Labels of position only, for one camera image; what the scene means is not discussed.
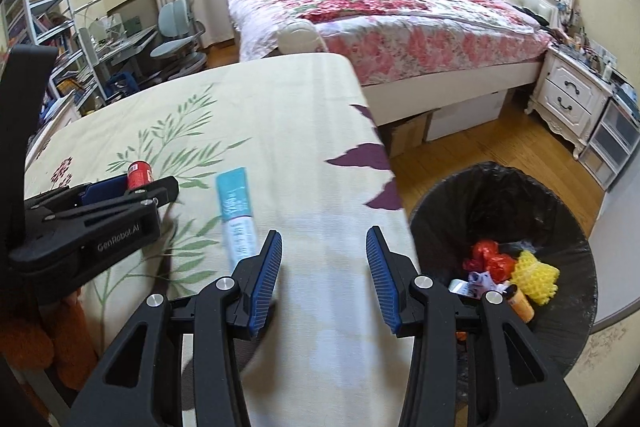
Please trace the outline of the red bottle black cap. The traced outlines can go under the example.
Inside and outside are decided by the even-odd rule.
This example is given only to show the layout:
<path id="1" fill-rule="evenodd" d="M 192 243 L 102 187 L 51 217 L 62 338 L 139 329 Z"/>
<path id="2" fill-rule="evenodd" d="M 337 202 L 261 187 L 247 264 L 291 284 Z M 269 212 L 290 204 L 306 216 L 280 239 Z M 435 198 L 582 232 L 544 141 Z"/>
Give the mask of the red bottle black cap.
<path id="1" fill-rule="evenodd" d="M 127 190 L 136 191 L 153 182 L 152 167 L 144 160 L 136 160 L 127 169 Z"/>

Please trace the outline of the amber bottle black cap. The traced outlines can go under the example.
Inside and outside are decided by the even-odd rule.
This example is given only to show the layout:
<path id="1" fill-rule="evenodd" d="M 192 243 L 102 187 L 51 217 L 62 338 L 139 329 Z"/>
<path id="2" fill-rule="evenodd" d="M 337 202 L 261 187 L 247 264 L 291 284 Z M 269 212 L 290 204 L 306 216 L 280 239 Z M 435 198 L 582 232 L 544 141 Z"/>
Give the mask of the amber bottle black cap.
<path id="1" fill-rule="evenodd" d="M 516 315 L 525 323 L 528 324 L 533 320 L 535 316 L 535 310 L 529 303 L 527 297 L 518 288 L 518 285 L 509 285 L 503 293 L 504 298 L 511 306 Z"/>

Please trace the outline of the yellow foam net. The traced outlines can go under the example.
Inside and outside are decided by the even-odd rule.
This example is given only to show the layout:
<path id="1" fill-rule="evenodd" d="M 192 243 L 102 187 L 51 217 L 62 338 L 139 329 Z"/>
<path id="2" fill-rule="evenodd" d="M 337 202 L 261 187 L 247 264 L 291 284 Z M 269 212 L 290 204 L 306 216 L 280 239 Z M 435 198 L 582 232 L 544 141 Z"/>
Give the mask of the yellow foam net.
<path id="1" fill-rule="evenodd" d="M 531 251 L 521 251 L 511 273 L 510 282 L 537 306 L 545 306 L 558 291 L 560 270 L 541 262 Z"/>

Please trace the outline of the red plastic bag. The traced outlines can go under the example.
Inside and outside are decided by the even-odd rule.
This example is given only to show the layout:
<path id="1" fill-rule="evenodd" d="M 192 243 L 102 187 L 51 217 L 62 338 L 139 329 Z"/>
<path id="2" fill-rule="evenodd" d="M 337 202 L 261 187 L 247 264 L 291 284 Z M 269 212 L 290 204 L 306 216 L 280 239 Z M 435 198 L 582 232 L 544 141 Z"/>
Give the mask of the red plastic bag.
<path id="1" fill-rule="evenodd" d="M 490 239 L 482 239 L 472 247 L 471 257 L 463 260 L 462 267 L 466 272 L 488 272 L 495 283 L 503 283 L 510 279 L 516 260 L 507 254 L 500 253 L 499 245 Z"/>

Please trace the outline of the teal white tube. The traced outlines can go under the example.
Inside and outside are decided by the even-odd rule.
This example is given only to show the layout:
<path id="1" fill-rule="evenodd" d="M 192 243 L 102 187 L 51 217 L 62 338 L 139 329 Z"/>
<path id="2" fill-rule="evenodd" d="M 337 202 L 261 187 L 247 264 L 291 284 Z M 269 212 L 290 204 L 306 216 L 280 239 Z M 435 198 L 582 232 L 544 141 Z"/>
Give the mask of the teal white tube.
<path id="1" fill-rule="evenodd" d="M 224 247 L 228 251 L 230 268 L 257 254 L 256 229 L 246 169 L 236 168 L 216 178 Z"/>

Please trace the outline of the silver squeeze tube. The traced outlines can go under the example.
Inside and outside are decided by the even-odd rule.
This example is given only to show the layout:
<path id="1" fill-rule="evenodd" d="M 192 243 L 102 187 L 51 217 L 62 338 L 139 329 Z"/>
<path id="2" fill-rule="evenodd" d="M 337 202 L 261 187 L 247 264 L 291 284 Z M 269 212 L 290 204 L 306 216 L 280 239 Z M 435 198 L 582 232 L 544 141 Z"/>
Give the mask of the silver squeeze tube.
<path id="1" fill-rule="evenodd" d="M 462 297 L 466 297 L 466 298 L 476 297 L 474 286 L 471 283 L 464 280 L 453 279 L 450 282 L 448 289 L 450 293 L 453 293 Z"/>

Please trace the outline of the black trash bin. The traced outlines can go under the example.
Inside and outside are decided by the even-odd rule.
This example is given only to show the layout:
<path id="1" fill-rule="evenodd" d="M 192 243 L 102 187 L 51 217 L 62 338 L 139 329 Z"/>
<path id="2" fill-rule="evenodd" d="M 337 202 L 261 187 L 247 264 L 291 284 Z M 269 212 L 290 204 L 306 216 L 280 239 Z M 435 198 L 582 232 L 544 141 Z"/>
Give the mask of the black trash bin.
<path id="1" fill-rule="evenodd" d="M 524 324 L 565 377 L 594 321 L 597 277 L 586 236 L 558 196 L 518 169 L 484 162 L 436 184 L 413 211 L 410 230 L 416 272 L 447 288 L 481 239 L 558 268 L 555 296 Z"/>

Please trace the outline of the grey desk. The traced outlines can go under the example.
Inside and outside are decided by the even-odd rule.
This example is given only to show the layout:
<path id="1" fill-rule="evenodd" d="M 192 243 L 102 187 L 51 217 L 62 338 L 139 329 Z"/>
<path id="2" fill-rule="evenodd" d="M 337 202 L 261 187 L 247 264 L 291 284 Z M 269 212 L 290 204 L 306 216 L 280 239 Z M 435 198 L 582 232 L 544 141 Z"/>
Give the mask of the grey desk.
<path id="1" fill-rule="evenodd" d="M 119 64 L 131 60 L 153 41 L 156 35 L 157 28 L 151 26 L 136 32 L 130 37 L 107 43 L 98 49 L 92 43 L 89 29 L 85 27 L 78 29 L 78 38 L 82 50 L 85 52 L 85 57 L 91 65 L 99 84 L 104 84 L 111 78 L 108 64 Z"/>

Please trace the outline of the grey office chair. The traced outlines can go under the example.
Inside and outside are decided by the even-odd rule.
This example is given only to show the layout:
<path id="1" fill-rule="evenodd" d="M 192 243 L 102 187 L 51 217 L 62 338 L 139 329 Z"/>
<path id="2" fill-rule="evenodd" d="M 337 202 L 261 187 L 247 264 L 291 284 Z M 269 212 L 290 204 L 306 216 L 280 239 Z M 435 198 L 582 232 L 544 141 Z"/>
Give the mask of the grey office chair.
<path id="1" fill-rule="evenodd" d="M 207 62 L 201 50 L 204 24 L 192 11 L 193 0 L 174 0 L 162 6 L 157 29 L 163 43 L 152 49 L 150 57 L 164 63 L 155 75 L 159 82 L 174 80 L 201 72 Z"/>

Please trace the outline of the floral leaf bedsheet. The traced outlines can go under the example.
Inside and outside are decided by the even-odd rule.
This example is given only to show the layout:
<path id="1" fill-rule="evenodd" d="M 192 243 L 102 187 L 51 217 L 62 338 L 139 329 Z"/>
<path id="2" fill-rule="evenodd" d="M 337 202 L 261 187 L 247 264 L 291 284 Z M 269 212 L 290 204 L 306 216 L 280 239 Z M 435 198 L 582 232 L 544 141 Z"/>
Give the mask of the floral leaf bedsheet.
<path id="1" fill-rule="evenodd" d="M 118 176 L 137 160 L 178 181 L 162 235 L 82 288 L 104 351 L 142 300 L 198 293 L 258 253 L 270 231 L 282 263 L 242 381 L 256 426 L 393 426 L 412 343 L 385 325 L 366 258 L 379 227 L 413 240 L 385 148 L 352 65 L 337 54 L 264 58 L 124 98 L 56 132 L 25 191 Z"/>

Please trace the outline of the white bookshelf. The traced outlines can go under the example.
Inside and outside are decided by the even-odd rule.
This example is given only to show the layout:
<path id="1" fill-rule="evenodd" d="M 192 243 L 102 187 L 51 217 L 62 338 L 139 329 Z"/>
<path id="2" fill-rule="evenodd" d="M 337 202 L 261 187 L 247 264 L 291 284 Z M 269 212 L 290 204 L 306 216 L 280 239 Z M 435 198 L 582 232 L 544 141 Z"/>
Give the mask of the white bookshelf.
<path id="1" fill-rule="evenodd" d="M 78 113 L 86 116 L 104 102 L 70 0 L 2 0 L 1 15 L 8 46 L 32 44 L 55 50 L 44 95 L 47 104 L 70 96 Z"/>

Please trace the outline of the plastic drawer unit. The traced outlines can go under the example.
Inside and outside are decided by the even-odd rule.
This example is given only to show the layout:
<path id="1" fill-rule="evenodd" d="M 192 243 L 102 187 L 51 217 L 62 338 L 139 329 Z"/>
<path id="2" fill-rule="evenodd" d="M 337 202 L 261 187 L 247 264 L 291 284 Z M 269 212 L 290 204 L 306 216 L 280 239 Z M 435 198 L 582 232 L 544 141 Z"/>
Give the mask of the plastic drawer unit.
<path id="1" fill-rule="evenodd" d="M 579 162 L 603 191 L 623 172 L 639 144 L 639 121 L 632 110 L 617 96 L 605 105 Z"/>

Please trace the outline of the cardboard box under bed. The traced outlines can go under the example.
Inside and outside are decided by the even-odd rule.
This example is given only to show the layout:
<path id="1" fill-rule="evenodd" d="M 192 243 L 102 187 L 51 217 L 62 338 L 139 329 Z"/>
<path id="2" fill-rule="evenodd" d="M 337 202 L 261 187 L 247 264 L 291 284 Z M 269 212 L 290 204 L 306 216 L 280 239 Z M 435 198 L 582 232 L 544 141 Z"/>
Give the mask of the cardboard box under bed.
<path id="1" fill-rule="evenodd" d="M 427 112 L 379 127 L 388 157 L 394 158 L 421 145 L 432 115 Z"/>

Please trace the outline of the white nightstand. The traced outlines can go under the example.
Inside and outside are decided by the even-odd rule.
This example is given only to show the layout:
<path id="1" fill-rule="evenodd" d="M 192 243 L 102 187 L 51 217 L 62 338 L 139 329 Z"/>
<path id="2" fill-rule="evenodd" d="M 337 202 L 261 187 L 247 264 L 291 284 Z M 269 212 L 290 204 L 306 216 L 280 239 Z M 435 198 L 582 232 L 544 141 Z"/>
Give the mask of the white nightstand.
<path id="1" fill-rule="evenodd" d="M 524 113 L 537 113 L 552 133 L 572 143 L 578 160 L 612 94 L 612 86 L 586 65 L 548 46 Z"/>

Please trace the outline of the bed with pink floral quilt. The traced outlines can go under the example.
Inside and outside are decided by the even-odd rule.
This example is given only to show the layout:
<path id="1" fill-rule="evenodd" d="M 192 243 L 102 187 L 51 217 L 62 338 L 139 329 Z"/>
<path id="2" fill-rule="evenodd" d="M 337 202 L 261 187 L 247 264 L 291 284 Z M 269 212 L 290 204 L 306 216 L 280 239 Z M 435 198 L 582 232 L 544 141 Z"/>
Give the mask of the bed with pink floral quilt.
<path id="1" fill-rule="evenodd" d="M 326 52 L 352 65 L 378 124 L 532 83 L 551 41 L 503 0 L 228 0 L 228 9 L 243 62 L 282 54 L 286 23 L 313 23 Z"/>

